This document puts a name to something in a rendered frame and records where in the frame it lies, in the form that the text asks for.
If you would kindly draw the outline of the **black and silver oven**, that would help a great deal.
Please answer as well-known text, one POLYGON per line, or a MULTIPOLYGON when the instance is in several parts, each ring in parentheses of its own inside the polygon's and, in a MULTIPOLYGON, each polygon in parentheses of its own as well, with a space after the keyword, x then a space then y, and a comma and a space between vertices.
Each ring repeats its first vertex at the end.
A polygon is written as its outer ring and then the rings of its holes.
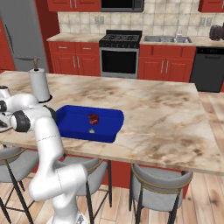
POLYGON ((99 41, 101 77, 136 79, 141 31, 106 30, 99 41))

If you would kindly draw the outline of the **red brown steak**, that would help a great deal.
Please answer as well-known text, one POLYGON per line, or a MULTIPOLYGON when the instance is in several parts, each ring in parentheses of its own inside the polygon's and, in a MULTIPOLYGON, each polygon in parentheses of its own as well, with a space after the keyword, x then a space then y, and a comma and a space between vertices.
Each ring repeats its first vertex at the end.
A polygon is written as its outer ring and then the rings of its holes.
POLYGON ((88 119, 91 125, 95 125, 99 122, 99 116, 97 114, 89 114, 88 119))

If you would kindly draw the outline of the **red tall cupboard panel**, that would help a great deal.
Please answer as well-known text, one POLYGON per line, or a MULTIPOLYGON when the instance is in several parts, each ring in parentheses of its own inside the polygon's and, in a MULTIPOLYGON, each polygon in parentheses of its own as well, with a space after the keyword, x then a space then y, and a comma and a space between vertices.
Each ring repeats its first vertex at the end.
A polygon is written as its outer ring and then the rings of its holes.
POLYGON ((47 39, 60 33, 58 13, 56 11, 49 11, 47 0, 35 0, 35 5, 38 14, 39 28, 45 48, 48 72, 52 73, 53 63, 47 39))

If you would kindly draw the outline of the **steel sink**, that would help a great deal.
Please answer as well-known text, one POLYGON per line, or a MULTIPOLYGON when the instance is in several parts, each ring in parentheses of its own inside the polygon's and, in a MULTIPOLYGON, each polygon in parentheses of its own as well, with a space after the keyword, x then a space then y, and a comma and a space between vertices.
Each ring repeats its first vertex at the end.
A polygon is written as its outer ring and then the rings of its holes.
POLYGON ((192 43, 189 37, 172 37, 172 36, 145 36, 144 42, 157 43, 192 43))

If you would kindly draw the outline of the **red island base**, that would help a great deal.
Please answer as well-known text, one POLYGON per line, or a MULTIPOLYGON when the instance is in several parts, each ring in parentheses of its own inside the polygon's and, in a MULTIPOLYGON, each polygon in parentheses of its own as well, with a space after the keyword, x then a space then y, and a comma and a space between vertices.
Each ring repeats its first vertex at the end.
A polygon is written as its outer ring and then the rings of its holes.
MULTIPOLYGON (((68 158, 75 158, 81 161, 89 160, 90 157, 66 157, 68 158)), ((165 169, 161 167, 156 166, 148 166, 148 165, 141 165, 141 168, 158 168, 161 171, 169 171, 171 174, 181 174, 181 170, 174 170, 174 169, 165 169)), ((37 169, 39 168, 39 164, 36 164, 36 166, 33 168, 31 172, 36 173, 37 169)), ((121 188, 130 188, 130 163, 120 162, 120 161, 111 161, 111 177, 112 177, 112 186, 117 186, 121 188)), ((106 171, 105 177, 103 178, 103 181, 101 182, 103 185, 108 185, 109 178, 108 178, 108 172, 106 171)), ((188 186, 184 187, 183 192, 183 199, 186 197, 186 193, 188 190, 188 186)))

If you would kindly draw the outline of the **red lower cupboard run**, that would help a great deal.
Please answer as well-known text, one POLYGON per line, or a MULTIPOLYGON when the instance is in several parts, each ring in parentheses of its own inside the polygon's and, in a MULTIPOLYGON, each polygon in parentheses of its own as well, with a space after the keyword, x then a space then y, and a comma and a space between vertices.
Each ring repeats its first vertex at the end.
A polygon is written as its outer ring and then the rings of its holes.
POLYGON ((49 43, 52 68, 56 74, 100 75, 100 50, 95 42, 49 43))
POLYGON ((152 81, 188 82, 193 67, 195 46, 140 45, 138 78, 152 81))

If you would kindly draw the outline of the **blue rectangular tray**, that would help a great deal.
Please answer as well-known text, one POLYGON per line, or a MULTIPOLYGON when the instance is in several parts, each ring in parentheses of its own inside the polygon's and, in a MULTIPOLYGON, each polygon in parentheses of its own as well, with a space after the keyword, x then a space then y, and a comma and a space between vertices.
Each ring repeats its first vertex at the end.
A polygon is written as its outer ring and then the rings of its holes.
POLYGON ((65 105, 56 111, 57 125, 62 137, 113 143, 123 126, 124 114, 119 109, 65 105), (88 115, 97 114, 99 122, 89 123, 88 115))

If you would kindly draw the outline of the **steel tap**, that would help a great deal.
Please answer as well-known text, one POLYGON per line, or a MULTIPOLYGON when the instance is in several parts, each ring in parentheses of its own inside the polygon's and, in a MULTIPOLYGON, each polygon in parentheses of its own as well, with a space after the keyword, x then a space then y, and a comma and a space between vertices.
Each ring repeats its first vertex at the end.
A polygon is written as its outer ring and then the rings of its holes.
POLYGON ((175 38, 177 37, 182 37, 182 31, 179 29, 179 20, 178 20, 176 31, 175 31, 175 38))

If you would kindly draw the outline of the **white paper towel roll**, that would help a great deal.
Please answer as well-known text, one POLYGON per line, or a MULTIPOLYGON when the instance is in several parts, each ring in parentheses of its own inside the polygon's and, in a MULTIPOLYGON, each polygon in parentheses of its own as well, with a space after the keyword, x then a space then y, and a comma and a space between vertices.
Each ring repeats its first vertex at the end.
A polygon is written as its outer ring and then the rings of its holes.
POLYGON ((49 102, 52 99, 52 96, 49 91, 46 71, 44 68, 39 68, 38 59, 33 59, 34 68, 28 72, 31 91, 34 96, 38 98, 38 101, 49 102))

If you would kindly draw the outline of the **black dishwasher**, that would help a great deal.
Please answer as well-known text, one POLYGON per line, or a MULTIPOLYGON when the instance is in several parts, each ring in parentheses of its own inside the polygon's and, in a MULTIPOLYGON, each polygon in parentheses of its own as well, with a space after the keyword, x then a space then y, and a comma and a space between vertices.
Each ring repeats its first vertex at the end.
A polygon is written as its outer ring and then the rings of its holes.
POLYGON ((224 47, 198 46, 190 82, 200 92, 219 93, 224 81, 224 47))

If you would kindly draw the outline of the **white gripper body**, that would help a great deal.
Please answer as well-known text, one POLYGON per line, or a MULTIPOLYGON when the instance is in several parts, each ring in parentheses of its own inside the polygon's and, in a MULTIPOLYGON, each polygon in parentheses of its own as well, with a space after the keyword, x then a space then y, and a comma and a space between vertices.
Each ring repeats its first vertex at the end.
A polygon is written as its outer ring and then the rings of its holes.
POLYGON ((9 127, 9 122, 8 119, 5 115, 0 113, 0 128, 8 128, 9 127))

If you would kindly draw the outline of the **grey fridge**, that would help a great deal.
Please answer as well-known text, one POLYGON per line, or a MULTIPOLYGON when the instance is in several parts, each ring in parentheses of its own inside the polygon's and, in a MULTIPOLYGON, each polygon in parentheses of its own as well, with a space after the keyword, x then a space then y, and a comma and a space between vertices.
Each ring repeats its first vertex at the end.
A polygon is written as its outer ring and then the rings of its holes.
POLYGON ((38 66, 47 71, 35 0, 0 0, 0 15, 16 70, 30 71, 37 58, 38 66))

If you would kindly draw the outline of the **red wall cupboard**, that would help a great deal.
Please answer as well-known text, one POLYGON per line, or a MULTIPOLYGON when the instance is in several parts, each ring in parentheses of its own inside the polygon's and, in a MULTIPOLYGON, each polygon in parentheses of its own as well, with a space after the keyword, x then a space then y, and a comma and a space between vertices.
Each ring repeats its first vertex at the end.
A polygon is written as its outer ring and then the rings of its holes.
POLYGON ((47 0, 47 4, 49 11, 101 11, 101 0, 47 0))
POLYGON ((224 12, 224 0, 199 0, 199 12, 224 12))

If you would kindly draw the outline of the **black microwave oven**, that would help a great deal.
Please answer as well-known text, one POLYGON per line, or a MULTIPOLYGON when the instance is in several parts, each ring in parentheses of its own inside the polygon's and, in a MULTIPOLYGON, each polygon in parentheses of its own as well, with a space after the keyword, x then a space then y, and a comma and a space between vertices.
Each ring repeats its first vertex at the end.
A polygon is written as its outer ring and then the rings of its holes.
POLYGON ((101 0, 103 12, 143 12, 144 0, 101 0))

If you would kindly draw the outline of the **dark small appliance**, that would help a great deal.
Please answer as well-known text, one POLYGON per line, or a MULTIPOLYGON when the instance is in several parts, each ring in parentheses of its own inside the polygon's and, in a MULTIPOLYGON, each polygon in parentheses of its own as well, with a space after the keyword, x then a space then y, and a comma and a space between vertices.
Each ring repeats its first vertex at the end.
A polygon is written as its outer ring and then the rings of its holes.
POLYGON ((222 38, 223 28, 220 25, 213 25, 209 32, 209 38, 213 41, 219 41, 222 38))

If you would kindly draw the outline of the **grey bar stool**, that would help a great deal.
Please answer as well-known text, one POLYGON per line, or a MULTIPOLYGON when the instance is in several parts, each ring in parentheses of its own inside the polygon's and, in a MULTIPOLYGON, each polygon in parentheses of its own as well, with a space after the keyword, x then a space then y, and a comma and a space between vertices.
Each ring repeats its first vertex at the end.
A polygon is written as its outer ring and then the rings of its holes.
POLYGON ((57 166, 63 167, 66 165, 78 164, 84 165, 87 169, 87 182, 79 189, 77 195, 86 197, 90 224, 95 224, 95 217, 99 213, 106 198, 108 198, 109 206, 112 207, 111 161, 108 160, 105 162, 99 158, 64 156, 64 161, 59 162, 57 166), (101 204, 98 206, 96 212, 93 213, 91 195, 99 190, 105 174, 108 174, 108 190, 106 191, 105 196, 102 199, 101 204))
POLYGON ((0 198, 0 208, 10 224, 11 218, 8 214, 8 209, 25 213, 30 224, 34 224, 29 212, 33 201, 27 206, 21 191, 25 191, 22 180, 28 177, 38 162, 39 155, 33 150, 21 149, 20 147, 7 147, 6 145, 0 150, 0 183, 13 184, 6 202, 3 203, 0 198), (22 209, 7 206, 13 191, 16 191, 22 204, 22 209))
POLYGON ((134 207, 135 224, 140 224, 142 209, 168 212, 167 224, 174 224, 177 210, 182 205, 184 187, 193 178, 193 172, 167 171, 132 164, 129 182, 129 210, 134 207))

